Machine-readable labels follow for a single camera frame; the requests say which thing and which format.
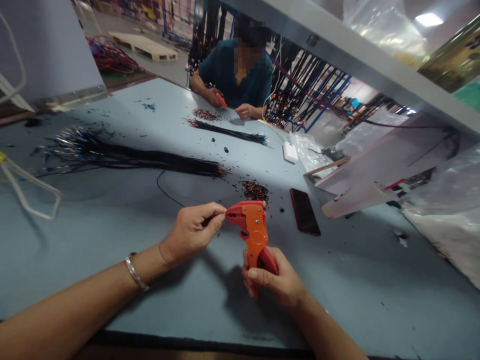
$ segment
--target right hand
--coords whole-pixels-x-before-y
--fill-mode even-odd
[[[258,284],[270,288],[284,307],[295,308],[307,296],[307,288],[279,248],[267,246],[267,249],[278,266],[278,275],[257,267],[249,269],[249,255],[245,250],[241,269],[243,283],[252,298],[255,295],[254,284]]]
[[[220,101],[217,98],[217,94],[220,94],[220,96],[223,98],[224,95],[220,90],[218,90],[216,87],[212,87],[210,89],[206,89],[203,97],[215,108],[218,108],[220,106]]]

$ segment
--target dark green shirt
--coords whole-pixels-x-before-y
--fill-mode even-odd
[[[265,50],[248,75],[237,86],[235,78],[235,40],[220,41],[201,63],[198,74],[205,84],[212,83],[223,93],[229,107],[242,104],[261,107],[270,95],[272,86],[272,61]]]

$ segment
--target red wire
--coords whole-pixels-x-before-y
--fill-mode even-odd
[[[137,62],[123,51],[116,42],[104,35],[98,35],[94,38],[86,36],[93,58],[98,70],[110,70],[120,74],[133,74],[135,71],[144,72]]]
[[[270,59],[275,63],[275,65],[283,72],[283,74],[288,78],[290,79],[290,81],[292,81],[300,90],[302,90],[302,87],[297,83],[297,81],[288,73],[288,71],[286,71],[282,65],[280,65],[276,59],[274,59],[273,57],[271,57],[269,55]],[[343,111],[337,107],[334,107],[330,104],[327,104],[326,102],[323,102],[322,100],[320,99],[317,99],[315,96],[311,95],[310,93],[304,91],[304,94],[307,95],[310,99],[312,99],[313,101],[315,101],[316,103],[320,104],[320,105],[323,105],[324,107],[326,108],[329,108],[339,114],[342,114],[342,115],[347,115],[348,117],[350,117],[350,114],[346,111]],[[385,128],[399,128],[399,129],[443,129],[444,126],[405,126],[405,125],[387,125],[387,124],[382,124],[382,123],[379,123],[379,122],[374,122],[374,121],[371,121],[371,120],[367,120],[366,118],[363,118],[363,117],[360,117],[360,115],[357,115],[357,116],[353,116],[353,120],[360,120],[360,122],[365,122],[367,124],[371,124],[371,125],[377,125],[377,126],[381,126],[381,127],[385,127]]]

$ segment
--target wooden pallet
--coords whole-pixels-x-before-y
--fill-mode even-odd
[[[113,31],[108,33],[116,42],[130,45],[132,52],[149,55],[155,62],[179,59],[178,52],[160,45],[158,42],[150,40],[145,36]]]

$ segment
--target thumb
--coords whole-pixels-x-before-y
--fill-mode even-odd
[[[218,214],[217,216],[215,216],[213,219],[210,220],[205,230],[211,237],[213,237],[215,233],[218,230],[220,230],[220,228],[222,227],[222,223],[224,222],[224,220],[225,220],[225,213]]]
[[[257,267],[252,267],[250,270],[248,270],[248,278],[254,283],[273,290],[277,290],[280,285],[279,277],[277,275]]]

